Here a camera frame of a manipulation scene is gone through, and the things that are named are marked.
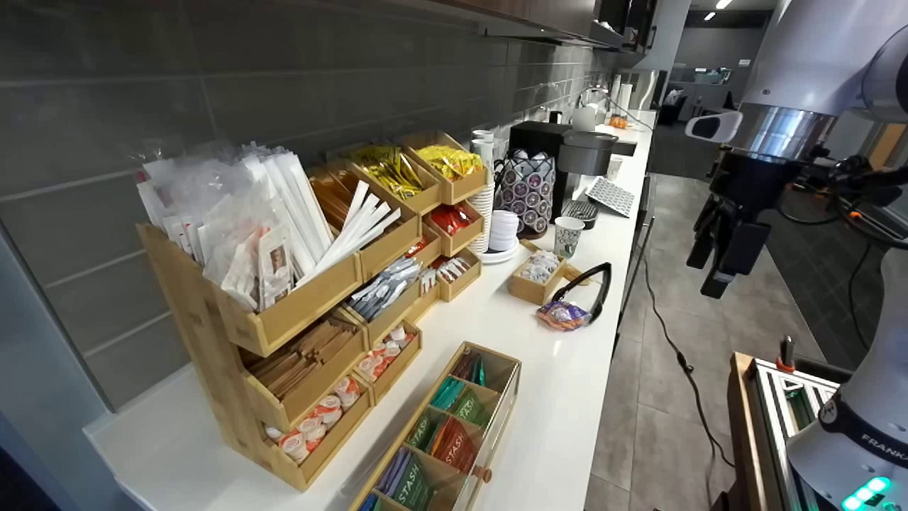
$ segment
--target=cup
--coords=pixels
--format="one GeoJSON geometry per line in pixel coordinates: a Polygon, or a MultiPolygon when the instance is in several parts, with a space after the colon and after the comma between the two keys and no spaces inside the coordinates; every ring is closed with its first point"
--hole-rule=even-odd
{"type": "Polygon", "coordinates": [[[555,247],[554,247],[554,253],[559,257],[573,257],[575,244],[578,244],[578,233],[585,233],[585,220],[578,220],[573,215],[559,215],[555,219],[555,247]]]}

